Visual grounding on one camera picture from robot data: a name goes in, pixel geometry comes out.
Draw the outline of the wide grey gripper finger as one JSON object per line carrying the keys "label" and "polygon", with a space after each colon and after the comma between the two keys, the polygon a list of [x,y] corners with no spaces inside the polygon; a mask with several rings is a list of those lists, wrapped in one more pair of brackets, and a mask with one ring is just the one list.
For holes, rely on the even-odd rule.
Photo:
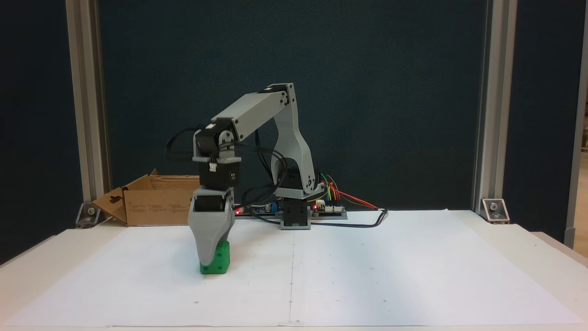
{"label": "wide grey gripper finger", "polygon": [[208,266],[215,257],[220,241],[225,241],[234,224],[234,212],[189,212],[188,225],[191,229],[200,264]]}

